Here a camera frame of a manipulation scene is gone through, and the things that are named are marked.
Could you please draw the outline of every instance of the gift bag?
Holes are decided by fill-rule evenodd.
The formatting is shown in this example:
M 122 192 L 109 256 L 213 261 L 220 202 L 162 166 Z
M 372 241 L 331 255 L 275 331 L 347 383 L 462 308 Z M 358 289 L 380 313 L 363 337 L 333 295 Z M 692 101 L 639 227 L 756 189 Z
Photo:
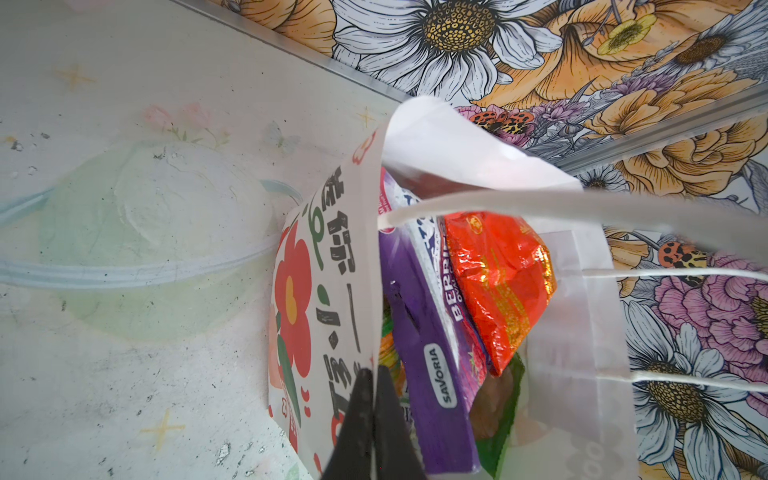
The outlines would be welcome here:
M 380 210 L 382 165 L 423 201 Z M 529 474 L 521 478 L 637 476 L 631 375 L 616 283 L 588 274 L 613 268 L 603 221 L 627 220 L 649 229 L 673 224 L 692 237 L 764 254 L 758 240 L 732 239 L 723 229 L 700 225 L 698 206 L 668 207 L 635 197 L 609 201 L 582 192 L 575 178 L 503 144 L 433 98 L 401 105 L 388 125 L 329 173 L 287 217 L 269 320 L 270 415 L 315 478 L 333 452 L 357 372 L 376 372 L 382 329 L 379 230 L 420 217 L 492 210 L 523 216 L 546 243 L 558 289 L 521 352 L 523 416 L 553 434 L 546 442 L 510 445 L 505 471 Z M 746 232 L 753 239 L 768 230 L 733 215 L 718 218 L 725 231 L 754 229 Z M 456 404 L 447 402 L 445 408 Z M 414 420 L 419 434 L 419 419 Z M 469 464 L 454 471 L 476 471 L 476 453 L 464 456 Z

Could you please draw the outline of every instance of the metal edge trim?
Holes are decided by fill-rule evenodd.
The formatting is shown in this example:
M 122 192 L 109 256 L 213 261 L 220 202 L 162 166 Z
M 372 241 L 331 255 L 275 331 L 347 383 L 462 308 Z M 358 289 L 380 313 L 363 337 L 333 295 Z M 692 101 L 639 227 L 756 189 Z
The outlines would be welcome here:
M 705 134 L 737 121 L 756 117 L 768 111 L 768 83 L 747 88 L 679 117 L 660 121 L 636 134 L 589 148 L 558 162 L 566 173 L 575 175 L 605 164 L 625 160 L 634 155 L 666 147 L 674 142 Z
M 410 95 L 403 91 L 390 87 L 382 81 L 378 81 L 331 57 L 326 57 L 318 51 L 301 45 L 297 41 L 284 37 L 276 31 L 269 30 L 267 27 L 244 18 L 227 8 L 215 5 L 208 0 L 171 1 L 394 101 L 402 103 L 411 98 Z

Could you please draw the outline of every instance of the orange snack package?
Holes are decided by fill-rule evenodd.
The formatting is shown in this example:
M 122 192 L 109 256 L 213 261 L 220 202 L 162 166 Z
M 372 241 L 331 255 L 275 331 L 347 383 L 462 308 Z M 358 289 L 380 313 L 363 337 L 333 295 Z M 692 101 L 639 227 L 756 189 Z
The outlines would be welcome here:
M 501 375 L 557 289 L 549 250 L 521 218 L 445 216 L 453 270 L 467 310 Z

